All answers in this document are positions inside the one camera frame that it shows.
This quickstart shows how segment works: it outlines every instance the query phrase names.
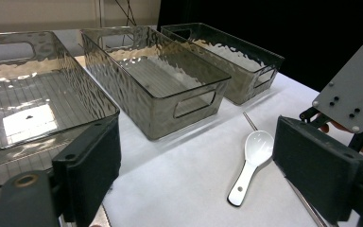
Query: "black background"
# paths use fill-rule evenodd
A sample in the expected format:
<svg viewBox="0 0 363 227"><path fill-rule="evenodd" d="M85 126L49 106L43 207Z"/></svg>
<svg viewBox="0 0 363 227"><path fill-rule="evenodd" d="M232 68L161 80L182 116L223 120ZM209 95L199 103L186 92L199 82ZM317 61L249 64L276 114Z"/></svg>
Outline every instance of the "black background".
<svg viewBox="0 0 363 227"><path fill-rule="evenodd" d="M321 91L363 44L363 1L162 0L162 25L201 22L285 57L280 72Z"/></svg>

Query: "chopstick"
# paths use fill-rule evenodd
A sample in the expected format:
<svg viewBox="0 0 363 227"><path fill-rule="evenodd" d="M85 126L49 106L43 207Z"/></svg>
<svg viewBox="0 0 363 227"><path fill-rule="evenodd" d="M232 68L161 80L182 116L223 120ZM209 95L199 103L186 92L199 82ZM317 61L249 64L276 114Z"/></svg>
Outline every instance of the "chopstick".
<svg viewBox="0 0 363 227"><path fill-rule="evenodd" d="M258 129L255 127L254 123L251 121L251 119L249 118L249 116L247 115L246 112L243 112L243 115L246 117L247 121L249 121L251 127L255 130L258 131Z"/></svg>

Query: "white tablecloth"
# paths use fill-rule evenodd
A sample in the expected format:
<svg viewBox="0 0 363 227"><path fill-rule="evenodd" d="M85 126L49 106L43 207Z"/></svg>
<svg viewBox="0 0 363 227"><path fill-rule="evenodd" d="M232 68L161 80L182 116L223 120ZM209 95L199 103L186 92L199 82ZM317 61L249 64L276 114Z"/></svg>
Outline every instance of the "white tablecloth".
<svg viewBox="0 0 363 227"><path fill-rule="evenodd" d="M247 103L224 98L216 115L158 141L148 141L121 112L122 166L103 202L112 226L317 226L273 161L251 180L240 207L227 202L253 132L243 112L275 135L279 115L299 119L317 94L278 74ZM344 144L351 139L329 134Z"/></svg>

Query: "screw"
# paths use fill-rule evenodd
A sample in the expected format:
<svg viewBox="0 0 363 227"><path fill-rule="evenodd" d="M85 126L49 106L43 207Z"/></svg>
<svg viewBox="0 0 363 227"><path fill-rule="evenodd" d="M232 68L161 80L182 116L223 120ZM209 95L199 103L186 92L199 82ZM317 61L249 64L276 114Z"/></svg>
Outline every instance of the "screw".
<svg viewBox="0 0 363 227"><path fill-rule="evenodd" d="M352 131L353 132L358 132L359 131L359 127L358 126L353 126L352 127Z"/></svg>

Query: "clear plastic bin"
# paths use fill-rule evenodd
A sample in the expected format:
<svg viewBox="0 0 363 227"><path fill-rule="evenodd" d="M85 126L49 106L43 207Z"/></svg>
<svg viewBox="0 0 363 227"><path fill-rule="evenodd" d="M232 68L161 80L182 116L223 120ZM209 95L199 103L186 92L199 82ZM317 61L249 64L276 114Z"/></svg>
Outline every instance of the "clear plastic bin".
<svg viewBox="0 0 363 227"><path fill-rule="evenodd" d="M119 113L53 32L0 33L0 187Z"/></svg>
<svg viewBox="0 0 363 227"><path fill-rule="evenodd" d="M149 140L216 114L230 76L149 26L82 29L86 66Z"/></svg>
<svg viewBox="0 0 363 227"><path fill-rule="evenodd" d="M284 58L203 23L161 26L161 32L232 76L225 97L241 105L268 89Z"/></svg>

